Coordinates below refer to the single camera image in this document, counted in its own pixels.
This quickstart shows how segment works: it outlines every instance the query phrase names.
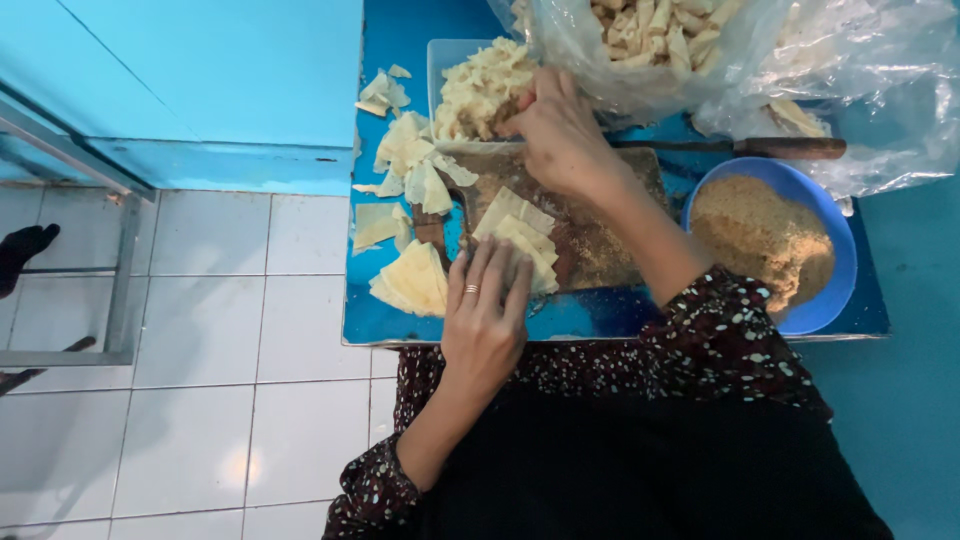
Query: blue table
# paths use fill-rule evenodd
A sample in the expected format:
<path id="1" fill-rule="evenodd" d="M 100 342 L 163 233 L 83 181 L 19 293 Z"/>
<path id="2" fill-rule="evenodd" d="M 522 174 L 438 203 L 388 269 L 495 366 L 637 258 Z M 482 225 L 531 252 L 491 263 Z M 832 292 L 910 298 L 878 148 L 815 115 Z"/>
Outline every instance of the blue table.
<path id="1" fill-rule="evenodd" d="M 400 79 L 411 98 L 407 110 L 427 116 L 426 45 L 435 38 L 493 38 L 506 35 L 484 0 L 418 3 L 396 0 L 367 0 L 365 5 L 363 74 L 371 81 L 377 68 L 396 63 L 407 68 L 413 79 Z M 357 130 L 363 154 L 354 167 L 357 184 L 380 184 L 382 174 L 372 172 L 373 156 L 380 138 L 387 132 L 389 119 L 365 112 L 357 116 Z M 656 138 L 660 140 L 698 140 L 699 134 L 688 128 L 680 115 L 667 118 L 656 127 L 634 129 L 612 137 L 618 140 Z M 715 165 L 730 159 L 724 154 L 657 152 L 668 198 L 681 207 L 684 197 Z M 374 195 L 351 191 L 350 204 L 401 202 L 402 197 L 378 199 Z M 446 245 L 456 246 L 460 212 L 453 211 L 444 227 Z M 800 340 L 836 340 L 881 337 L 890 334 L 890 321 L 876 280 L 870 245 L 859 213 L 849 220 L 857 243 L 858 274 L 856 289 L 844 309 L 830 325 Z M 344 312 L 344 340 L 350 344 L 397 342 L 437 342 L 443 320 L 422 318 L 383 304 L 370 295 L 368 281 L 380 268 L 396 259 L 393 240 L 379 244 L 380 249 L 366 251 L 347 260 L 347 301 Z M 622 338 L 636 335 L 656 308 L 643 287 L 595 289 L 554 295 L 545 302 L 532 303 L 527 328 L 532 340 Z"/>

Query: plastic bag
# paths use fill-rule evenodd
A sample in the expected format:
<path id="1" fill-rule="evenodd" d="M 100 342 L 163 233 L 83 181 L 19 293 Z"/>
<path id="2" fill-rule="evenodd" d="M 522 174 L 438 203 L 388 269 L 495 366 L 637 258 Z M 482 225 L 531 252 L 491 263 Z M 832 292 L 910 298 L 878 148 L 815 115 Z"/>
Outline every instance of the plastic bag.
<path id="1" fill-rule="evenodd" d="M 576 74 L 611 129 L 649 124 L 743 82 L 773 50 L 791 1 L 745 2 L 716 41 L 717 65 L 707 76 L 679 78 L 669 67 L 615 68 L 590 0 L 488 0 L 504 28 L 535 56 Z"/>
<path id="2" fill-rule="evenodd" d="M 840 160 L 790 164 L 837 199 L 951 176 L 960 146 L 956 24 L 949 0 L 798 0 L 759 70 L 706 101 L 694 125 L 733 138 L 794 136 L 762 108 L 800 101 L 849 148 Z"/>

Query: blue bowl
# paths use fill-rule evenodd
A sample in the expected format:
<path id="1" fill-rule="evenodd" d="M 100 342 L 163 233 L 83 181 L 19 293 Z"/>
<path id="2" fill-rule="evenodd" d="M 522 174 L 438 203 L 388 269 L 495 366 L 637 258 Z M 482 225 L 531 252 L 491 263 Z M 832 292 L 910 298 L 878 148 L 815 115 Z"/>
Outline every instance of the blue bowl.
<path id="1" fill-rule="evenodd" d="M 739 158 L 721 163 L 708 172 L 693 193 L 690 193 L 684 207 L 684 230 L 690 232 L 690 210 L 700 188 L 704 184 L 737 174 L 761 179 L 784 199 L 796 201 L 812 210 L 823 222 L 827 235 L 833 242 L 836 263 L 827 286 L 809 301 L 791 308 L 786 319 L 777 325 L 777 330 L 783 335 L 803 335 L 830 324 L 853 294 L 853 286 L 856 284 L 856 245 L 853 243 L 853 233 L 847 225 L 847 219 L 833 204 L 833 199 L 805 174 L 779 161 L 766 158 Z"/>

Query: white container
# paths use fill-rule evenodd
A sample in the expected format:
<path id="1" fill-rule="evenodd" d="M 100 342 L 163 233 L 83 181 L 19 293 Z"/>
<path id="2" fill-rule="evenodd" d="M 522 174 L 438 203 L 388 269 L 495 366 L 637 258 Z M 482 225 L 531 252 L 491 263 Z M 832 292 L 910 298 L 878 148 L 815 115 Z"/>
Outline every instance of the white container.
<path id="1" fill-rule="evenodd" d="M 469 55 L 479 49 L 493 45 L 492 39 L 431 39 L 426 45 L 426 88 L 430 105 L 430 134 L 433 144 L 443 153 L 463 152 L 467 154 L 515 154 L 522 150 L 523 142 L 480 142 L 454 141 L 437 138 L 434 121 L 437 107 L 444 101 L 440 88 L 446 79 L 443 71 L 458 63 L 467 61 Z"/>

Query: foot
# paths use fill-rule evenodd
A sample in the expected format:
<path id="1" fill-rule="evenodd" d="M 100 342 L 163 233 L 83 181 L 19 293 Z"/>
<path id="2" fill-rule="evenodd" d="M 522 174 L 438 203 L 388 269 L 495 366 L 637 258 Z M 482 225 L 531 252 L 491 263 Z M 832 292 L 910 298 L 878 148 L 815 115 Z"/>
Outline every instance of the foot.
<path id="1" fill-rule="evenodd" d="M 57 234 L 60 234 L 60 225 L 56 223 L 46 229 L 34 225 L 7 234 L 0 242 L 0 299 L 10 296 L 23 266 L 34 255 L 47 249 Z"/>

